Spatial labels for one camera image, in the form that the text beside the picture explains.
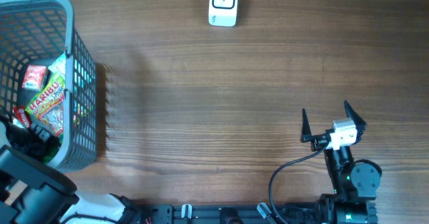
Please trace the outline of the red Nescafe coffee stick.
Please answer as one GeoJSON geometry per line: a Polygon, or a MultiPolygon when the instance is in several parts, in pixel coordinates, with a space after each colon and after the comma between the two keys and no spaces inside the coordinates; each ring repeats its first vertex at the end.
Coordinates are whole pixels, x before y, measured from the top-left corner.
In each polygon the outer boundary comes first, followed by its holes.
{"type": "Polygon", "coordinates": [[[29,129],[31,127],[32,121],[29,118],[24,106],[15,106],[13,107],[13,113],[15,118],[22,124],[23,127],[29,129]]]}

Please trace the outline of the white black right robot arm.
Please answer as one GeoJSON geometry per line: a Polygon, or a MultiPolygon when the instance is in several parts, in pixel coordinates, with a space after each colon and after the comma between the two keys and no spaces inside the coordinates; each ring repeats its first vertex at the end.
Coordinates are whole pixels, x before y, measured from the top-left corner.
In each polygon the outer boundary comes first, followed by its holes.
{"type": "Polygon", "coordinates": [[[351,146],[359,143],[367,123],[344,102],[346,117],[333,121],[322,134],[311,132],[307,113],[302,111],[300,141],[313,152],[322,151],[334,194],[322,194],[314,208],[317,223],[376,224],[374,200],[381,184],[382,169],[375,162],[355,160],[351,146]]]}

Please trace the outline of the light blue tissue pack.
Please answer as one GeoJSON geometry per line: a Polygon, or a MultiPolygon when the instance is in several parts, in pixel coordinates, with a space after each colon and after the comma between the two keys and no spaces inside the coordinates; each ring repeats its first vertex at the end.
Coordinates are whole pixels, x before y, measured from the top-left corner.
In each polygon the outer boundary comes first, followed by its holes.
{"type": "Polygon", "coordinates": [[[59,74],[62,78],[66,76],[66,54],[59,56],[49,67],[48,70],[54,74],[59,74]]]}

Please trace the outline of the Haribo gummy candy bag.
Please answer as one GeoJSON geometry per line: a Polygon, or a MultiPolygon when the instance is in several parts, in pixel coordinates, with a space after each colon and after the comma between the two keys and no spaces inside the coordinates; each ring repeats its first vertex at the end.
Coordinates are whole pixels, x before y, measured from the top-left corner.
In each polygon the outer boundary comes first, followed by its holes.
{"type": "Polygon", "coordinates": [[[60,73],[54,73],[46,87],[27,104],[25,111],[60,137],[64,131],[64,89],[66,83],[60,73]]]}

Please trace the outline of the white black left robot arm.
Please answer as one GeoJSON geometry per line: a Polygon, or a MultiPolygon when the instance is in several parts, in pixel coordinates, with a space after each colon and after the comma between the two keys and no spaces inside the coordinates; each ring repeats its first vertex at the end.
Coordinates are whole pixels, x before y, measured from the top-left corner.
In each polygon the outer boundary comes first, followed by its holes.
{"type": "Polygon", "coordinates": [[[25,129],[1,117],[2,223],[141,223],[127,198],[78,192],[63,173],[24,153],[58,143],[41,127],[25,129]]]}

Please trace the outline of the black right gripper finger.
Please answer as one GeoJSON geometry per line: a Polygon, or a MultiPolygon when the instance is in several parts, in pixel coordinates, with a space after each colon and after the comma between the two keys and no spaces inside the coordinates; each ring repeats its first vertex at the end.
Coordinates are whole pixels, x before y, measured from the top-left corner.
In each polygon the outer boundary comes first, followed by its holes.
{"type": "Polygon", "coordinates": [[[355,110],[351,107],[347,100],[344,101],[344,106],[347,117],[351,118],[354,121],[357,130],[366,130],[366,121],[358,113],[355,112],[355,110]]]}
{"type": "Polygon", "coordinates": [[[308,122],[308,116],[305,108],[302,109],[302,128],[301,128],[300,141],[301,142],[313,141],[313,135],[311,132],[310,124],[308,122]]]}

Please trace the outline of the small red white box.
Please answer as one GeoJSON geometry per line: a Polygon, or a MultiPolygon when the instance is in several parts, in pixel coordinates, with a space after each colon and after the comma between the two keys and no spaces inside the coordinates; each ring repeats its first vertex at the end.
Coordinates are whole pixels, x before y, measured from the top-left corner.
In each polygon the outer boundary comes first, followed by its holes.
{"type": "Polygon", "coordinates": [[[24,74],[22,88],[26,90],[40,91],[44,88],[47,77],[47,66],[29,65],[24,74]]]}

